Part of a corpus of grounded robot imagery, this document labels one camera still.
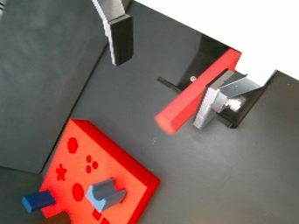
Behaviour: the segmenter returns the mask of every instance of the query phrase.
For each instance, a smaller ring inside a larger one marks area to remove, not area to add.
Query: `white wall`
[[[294,0],[137,0],[243,52],[238,70],[261,85],[278,69],[299,79]]]

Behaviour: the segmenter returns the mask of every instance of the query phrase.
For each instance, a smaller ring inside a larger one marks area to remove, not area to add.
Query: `red shape sorter board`
[[[90,185],[111,178],[127,195],[99,213],[86,193]],[[40,189],[51,191],[56,204],[42,211],[46,217],[66,211],[72,224],[137,223],[159,183],[90,121],[70,120]]]

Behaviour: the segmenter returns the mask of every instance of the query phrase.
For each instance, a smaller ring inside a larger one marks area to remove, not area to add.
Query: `red foam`
[[[199,107],[207,85],[225,69],[229,68],[231,71],[235,71],[239,57],[241,52],[233,49],[227,50],[197,81],[182,91],[179,96],[155,116],[155,120],[166,133],[174,134],[190,120]]]
[[[90,185],[111,178],[117,189],[127,190],[126,198],[103,213],[95,213],[95,207],[82,195]],[[43,213],[51,217],[66,211],[72,224],[138,223],[159,183],[159,178],[90,121],[70,120],[40,189],[51,191],[56,204],[46,207]]]

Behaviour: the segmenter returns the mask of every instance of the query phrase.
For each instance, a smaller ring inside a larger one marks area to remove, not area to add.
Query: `blue block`
[[[119,203],[125,199],[126,195],[127,190],[119,191],[115,187],[115,180],[111,178],[95,185],[91,185],[86,197],[91,205],[102,213]]]
[[[23,196],[23,206],[28,213],[32,213],[34,211],[40,210],[54,204],[55,198],[48,190]]]

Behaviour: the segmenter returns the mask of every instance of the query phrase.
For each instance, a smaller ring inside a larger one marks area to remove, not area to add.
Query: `circular hole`
[[[83,186],[79,183],[72,186],[72,197],[77,201],[82,201],[85,198]]]
[[[93,159],[91,156],[87,156],[87,161],[89,161],[89,163],[91,162],[91,159]]]
[[[99,163],[97,161],[93,163],[93,167],[94,167],[94,169],[99,168]]]
[[[91,173],[91,166],[87,166],[87,173]]]

